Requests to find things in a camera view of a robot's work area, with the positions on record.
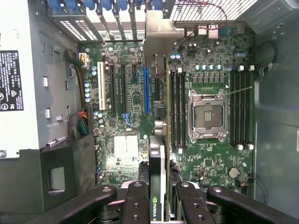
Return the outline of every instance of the cpu socket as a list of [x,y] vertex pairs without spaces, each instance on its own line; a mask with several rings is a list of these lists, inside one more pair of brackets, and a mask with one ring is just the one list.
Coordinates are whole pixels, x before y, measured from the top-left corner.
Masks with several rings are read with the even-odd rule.
[[227,136],[228,105],[224,89],[218,94],[197,94],[190,90],[188,100],[188,134],[192,143],[197,139]]

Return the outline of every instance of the white pci slot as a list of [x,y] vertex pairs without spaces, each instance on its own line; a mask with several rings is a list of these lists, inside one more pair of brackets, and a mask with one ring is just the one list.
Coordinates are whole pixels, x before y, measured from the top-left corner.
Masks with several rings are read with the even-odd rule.
[[104,74],[104,63],[98,62],[98,82],[99,82],[99,108],[100,111],[106,110],[106,85]]

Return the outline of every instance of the motherboard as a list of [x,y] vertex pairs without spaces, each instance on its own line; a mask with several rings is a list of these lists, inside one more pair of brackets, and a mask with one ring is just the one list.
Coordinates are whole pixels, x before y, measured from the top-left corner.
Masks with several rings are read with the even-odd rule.
[[[253,163],[251,30],[226,27],[217,39],[178,41],[168,55],[171,74],[171,152],[183,180],[207,188],[242,184]],[[166,104],[165,78],[151,78],[142,43],[92,43],[85,100],[93,108],[97,177],[116,187],[138,180],[148,161],[154,108]]]

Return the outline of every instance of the green circuit board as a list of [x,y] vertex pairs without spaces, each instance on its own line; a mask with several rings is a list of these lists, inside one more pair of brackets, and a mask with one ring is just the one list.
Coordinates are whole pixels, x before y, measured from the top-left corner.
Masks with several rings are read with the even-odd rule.
[[[251,30],[246,30],[245,34],[238,34],[236,29],[231,27],[227,28],[225,34],[218,39],[199,35],[186,40],[183,46],[175,45],[170,56],[173,57],[173,54],[179,56],[170,58],[169,64],[170,68],[173,66],[184,68],[185,100],[188,100],[191,90],[207,95],[217,94],[219,90],[224,90],[225,93],[238,90],[232,86],[236,86],[235,83],[231,83],[232,76],[235,80],[235,77],[240,75],[234,74],[234,70],[238,70],[240,65],[248,69],[249,48],[253,46],[253,40],[254,34]],[[85,70],[85,81],[90,83],[90,104],[95,112],[93,134],[97,145],[98,181],[100,184],[110,183],[120,187],[125,181],[138,180],[138,165],[141,161],[148,160],[148,138],[153,133],[155,121],[152,109],[156,94],[155,79],[149,79],[149,93],[145,93],[141,43],[108,43],[106,46],[93,43],[86,44],[84,49],[86,48],[90,50],[88,53],[90,67]],[[105,110],[101,110],[98,103],[99,75],[92,74],[92,67],[97,67],[98,62],[104,63],[102,65],[107,103]],[[246,76],[247,82],[241,82],[240,86],[253,86],[253,74],[248,72]],[[164,101],[163,94],[166,91],[163,79],[160,87],[161,101]],[[253,90],[246,92],[246,108],[248,108],[246,119],[249,126],[247,142],[252,142]],[[147,112],[145,112],[146,96],[149,98]],[[236,102],[238,97],[241,98],[243,95],[240,93],[227,95],[228,134],[223,142],[219,142],[218,139],[200,139],[192,143],[185,126],[186,148],[181,152],[173,151],[170,154],[171,159],[178,165],[183,180],[197,182],[201,187],[214,184],[234,186],[236,179],[228,176],[228,169],[232,167],[238,169],[237,179],[240,182],[252,171],[252,150],[237,150],[232,144],[231,101],[233,98]],[[187,114],[187,105],[183,108]],[[242,114],[235,114],[234,120],[236,116],[242,117]],[[186,123],[189,121],[188,116],[182,119],[185,119]]]

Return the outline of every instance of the warning label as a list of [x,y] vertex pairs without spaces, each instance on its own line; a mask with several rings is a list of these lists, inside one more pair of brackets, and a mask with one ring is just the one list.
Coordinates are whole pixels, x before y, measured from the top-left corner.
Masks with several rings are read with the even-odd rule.
[[23,110],[19,53],[0,50],[0,112]]

